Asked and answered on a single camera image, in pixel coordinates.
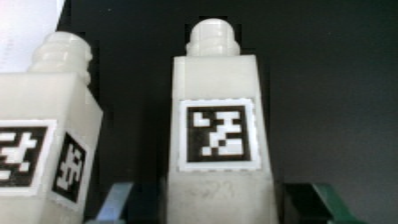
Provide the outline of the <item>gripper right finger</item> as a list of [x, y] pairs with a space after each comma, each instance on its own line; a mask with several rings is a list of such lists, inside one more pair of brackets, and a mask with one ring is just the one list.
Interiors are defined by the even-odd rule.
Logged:
[[282, 224], [362, 224], [328, 184], [283, 185]]

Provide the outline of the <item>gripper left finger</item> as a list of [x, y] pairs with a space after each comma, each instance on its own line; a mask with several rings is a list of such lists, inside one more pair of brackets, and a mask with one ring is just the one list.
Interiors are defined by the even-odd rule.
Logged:
[[118, 182], [111, 185], [95, 218], [86, 221], [86, 224], [125, 224], [122, 211], [131, 188], [131, 182]]

